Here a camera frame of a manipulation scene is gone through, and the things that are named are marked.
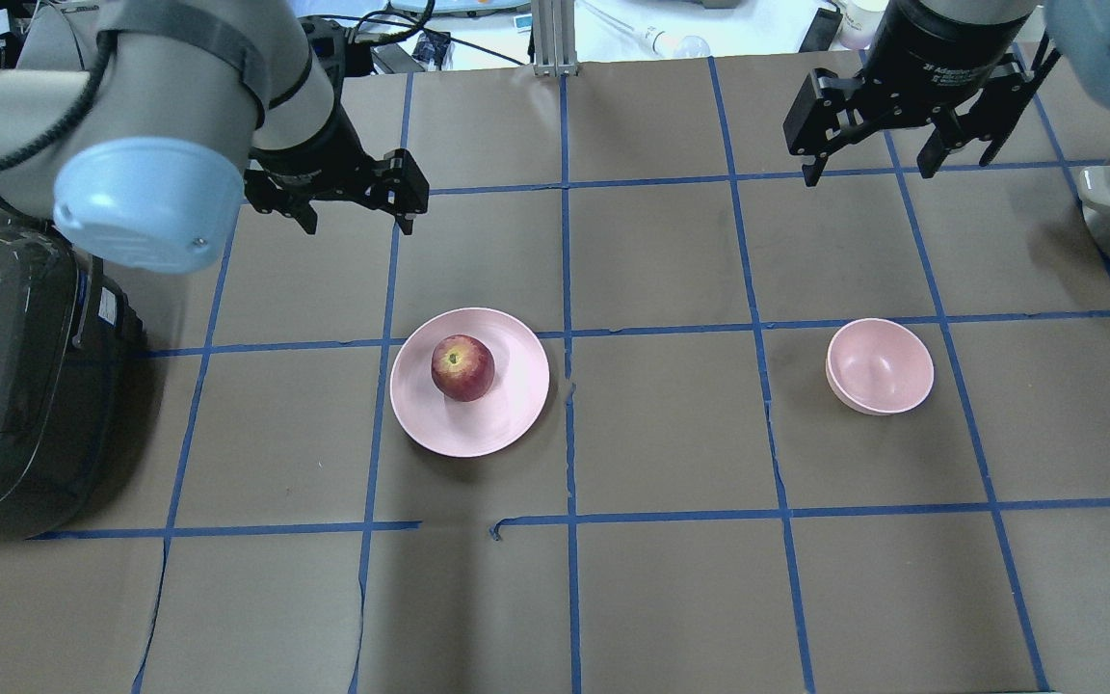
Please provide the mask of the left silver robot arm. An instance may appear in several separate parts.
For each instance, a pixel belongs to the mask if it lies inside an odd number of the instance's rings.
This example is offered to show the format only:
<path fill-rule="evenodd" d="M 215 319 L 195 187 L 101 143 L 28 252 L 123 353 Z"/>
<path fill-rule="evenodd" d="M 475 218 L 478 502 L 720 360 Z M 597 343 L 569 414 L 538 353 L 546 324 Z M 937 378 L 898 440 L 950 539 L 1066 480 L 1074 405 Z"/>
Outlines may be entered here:
<path fill-rule="evenodd" d="M 316 201 L 428 211 L 408 150 L 366 153 L 312 36 L 283 1 L 101 1 L 85 70 L 0 67 L 0 219 L 85 254 L 189 274 L 243 203 L 311 234 Z"/>

